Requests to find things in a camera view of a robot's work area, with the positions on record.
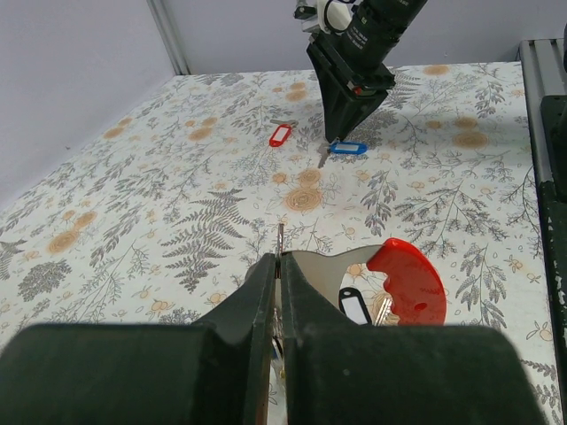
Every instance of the leaf pattern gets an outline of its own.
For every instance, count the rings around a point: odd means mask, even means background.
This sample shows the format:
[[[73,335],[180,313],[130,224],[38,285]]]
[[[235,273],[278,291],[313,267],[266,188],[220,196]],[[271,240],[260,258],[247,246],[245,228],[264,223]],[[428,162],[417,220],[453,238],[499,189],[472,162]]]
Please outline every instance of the leaf pattern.
[[[279,223],[285,250],[325,255],[393,236],[438,269],[447,323],[512,341],[561,423],[521,67],[392,72],[390,96],[349,135],[368,151],[321,169],[313,71],[173,78],[0,212],[0,348],[42,321],[190,324],[275,250]],[[271,120],[298,122],[279,148]],[[364,265],[343,284],[372,314],[388,297]],[[273,371],[271,384],[282,423]]]

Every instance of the red curved object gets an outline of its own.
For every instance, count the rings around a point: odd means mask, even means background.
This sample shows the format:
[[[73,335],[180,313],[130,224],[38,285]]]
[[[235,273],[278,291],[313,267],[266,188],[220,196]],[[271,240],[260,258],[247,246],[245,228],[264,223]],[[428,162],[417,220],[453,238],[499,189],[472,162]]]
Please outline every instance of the red curved object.
[[[400,316],[400,325],[445,323],[443,283],[435,267],[414,245],[390,238],[366,265],[372,272],[388,275],[384,290],[392,295],[392,313]]]

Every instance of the key tag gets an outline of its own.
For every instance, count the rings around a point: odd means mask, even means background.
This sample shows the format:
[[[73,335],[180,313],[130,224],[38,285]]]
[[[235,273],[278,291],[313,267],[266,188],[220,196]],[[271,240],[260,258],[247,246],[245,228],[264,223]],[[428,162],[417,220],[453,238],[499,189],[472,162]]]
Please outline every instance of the key tag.
[[[278,148],[284,144],[284,142],[288,139],[291,134],[291,126],[288,124],[282,124],[278,128],[274,134],[269,138],[269,145],[272,148]]]
[[[364,143],[357,142],[336,142],[330,146],[332,153],[349,153],[351,155],[362,155],[368,150]]]

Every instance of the white wall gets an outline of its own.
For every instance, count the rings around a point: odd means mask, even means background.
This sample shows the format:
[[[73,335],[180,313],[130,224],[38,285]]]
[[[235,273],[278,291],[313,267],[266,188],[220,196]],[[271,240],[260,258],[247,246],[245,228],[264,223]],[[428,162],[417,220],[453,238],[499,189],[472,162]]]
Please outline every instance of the white wall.
[[[0,208],[171,76],[144,0],[0,0]]]
[[[311,67],[295,0],[165,2],[193,73]],[[566,23],[567,0],[429,0],[386,63],[514,60],[521,40],[563,37]]]

